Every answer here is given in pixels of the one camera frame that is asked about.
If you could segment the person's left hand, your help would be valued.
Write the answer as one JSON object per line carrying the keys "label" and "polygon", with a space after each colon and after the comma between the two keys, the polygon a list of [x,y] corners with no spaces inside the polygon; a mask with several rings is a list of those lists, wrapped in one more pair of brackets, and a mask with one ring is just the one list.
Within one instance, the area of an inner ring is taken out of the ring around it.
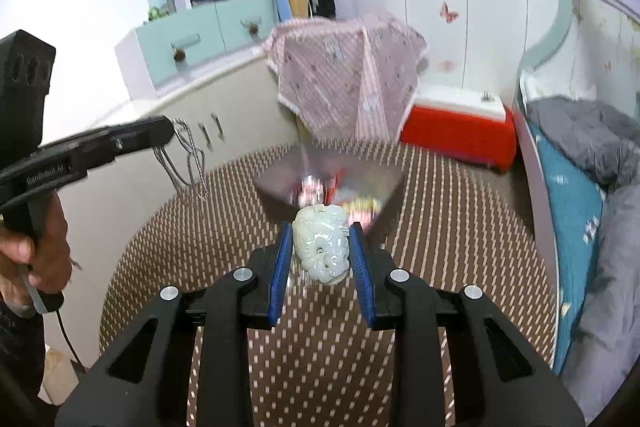
{"label": "person's left hand", "polygon": [[48,196],[44,229],[34,241],[1,225],[1,311],[11,319],[30,319],[36,314],[23,275],[37,291],[54,295],[70,281],[73,272],[68,225],[55,192]]}

